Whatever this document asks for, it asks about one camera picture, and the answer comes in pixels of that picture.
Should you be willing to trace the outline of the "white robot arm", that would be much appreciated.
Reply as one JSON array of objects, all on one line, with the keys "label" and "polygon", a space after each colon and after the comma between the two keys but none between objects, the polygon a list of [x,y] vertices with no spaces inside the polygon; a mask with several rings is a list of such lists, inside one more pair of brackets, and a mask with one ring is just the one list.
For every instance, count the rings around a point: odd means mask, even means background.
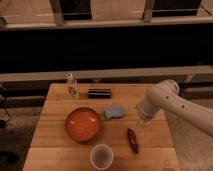
[{"label": "white robot arm", "polygon": [[185,100],[179,96],[179,92],[179,85],[171,79],[151,85],[136,105],[139,117],[149,121],[163,109],[213,137],[213,109]]}]

